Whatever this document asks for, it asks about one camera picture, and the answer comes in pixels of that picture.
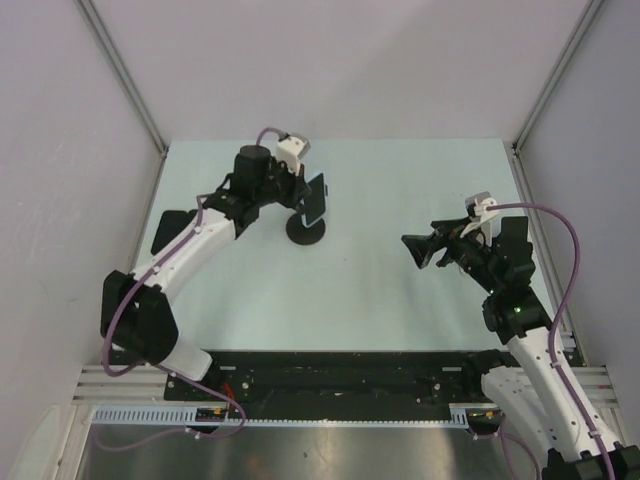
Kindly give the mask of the phone with light blue case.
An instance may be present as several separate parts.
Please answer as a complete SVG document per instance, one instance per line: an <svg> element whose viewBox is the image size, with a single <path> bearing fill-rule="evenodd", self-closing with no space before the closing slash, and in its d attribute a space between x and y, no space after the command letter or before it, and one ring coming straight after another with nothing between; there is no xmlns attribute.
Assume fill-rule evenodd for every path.
<svg viewBox="0 0 640 480"><path fill-rule="evenodd" d="M323 219L327 209L327 185L323 173L316 174L307 182L310 194L304 199L301 214L302 224L311 228Z"/></svg>

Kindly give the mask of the black round base phone stand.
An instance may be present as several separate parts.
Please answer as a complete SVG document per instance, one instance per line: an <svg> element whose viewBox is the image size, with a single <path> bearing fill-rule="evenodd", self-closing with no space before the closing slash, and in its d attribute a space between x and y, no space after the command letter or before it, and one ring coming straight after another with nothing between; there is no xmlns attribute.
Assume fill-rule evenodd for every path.
<svg viewBox="0 0 640 480"><path fill-rule="evenodd" d="M285 231L288 239L296 245L310 246L318 243L325 235L326 223L325 215L322 220L311 228L306 228L302 224L301 214L296 212L286 222Z"/></svg>

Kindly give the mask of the black phone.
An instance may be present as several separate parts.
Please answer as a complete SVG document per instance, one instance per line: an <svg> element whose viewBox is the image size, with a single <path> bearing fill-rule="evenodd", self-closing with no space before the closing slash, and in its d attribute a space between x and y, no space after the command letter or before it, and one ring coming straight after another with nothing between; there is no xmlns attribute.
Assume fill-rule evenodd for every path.
<svg viewBox="0 0 640 480"><path fill-rule="evenodd" d="M197 210L188 211L187 214L186 214L186 221L188 223L192 222L197 217L197 214L198 214Z"/></svg>
<svg viewBox="0 0 640 480"><path fill-rule="evenodd" d="M178 236L187 226L185 210L166 210L162 213L156 230L150 253L156 255L163 250L176 236Z"/></svg>

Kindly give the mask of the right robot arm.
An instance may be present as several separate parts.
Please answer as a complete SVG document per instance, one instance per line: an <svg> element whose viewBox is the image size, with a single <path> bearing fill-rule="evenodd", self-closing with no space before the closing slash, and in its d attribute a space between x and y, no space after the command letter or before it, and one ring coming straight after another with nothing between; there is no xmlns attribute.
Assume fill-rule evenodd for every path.
<svg viewBox="0 0 640 480"><path fill-rule="evenodd" d="M434 221L428 235L401 241L416 265L455 264L488 294L482 305L487 329L507 347L530 385L513 367L477 366L463 373L461 388L473 401L489 398L543 462L543 479L636 479L639 449L626 446L596 412L563 354L552 320L531 286L533 245L524 216L506 217L491 242L468 218Z"/></svg>

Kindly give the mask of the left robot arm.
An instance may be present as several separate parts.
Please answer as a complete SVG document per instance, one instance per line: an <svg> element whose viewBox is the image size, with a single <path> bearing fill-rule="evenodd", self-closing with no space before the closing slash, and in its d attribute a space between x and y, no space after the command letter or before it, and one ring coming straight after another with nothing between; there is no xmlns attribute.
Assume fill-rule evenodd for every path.
<svg viewBox="0 0 640 480"><path fill-rule="evenodd" d="M211 369L212 356L181 338L172 303L206 262L258 219L261 208L301 206L311 192L302 162L309 148L309 142L296 135L280 139L273 150L259 144L241 147L232 172L214 192L198 196L186 225L150 262L106 277L100 334L102 364L109 376L129 371L109 366L109 352L117 346L141 363L186 378L187 389L199 399L219 392L221 376Z"/></svg>

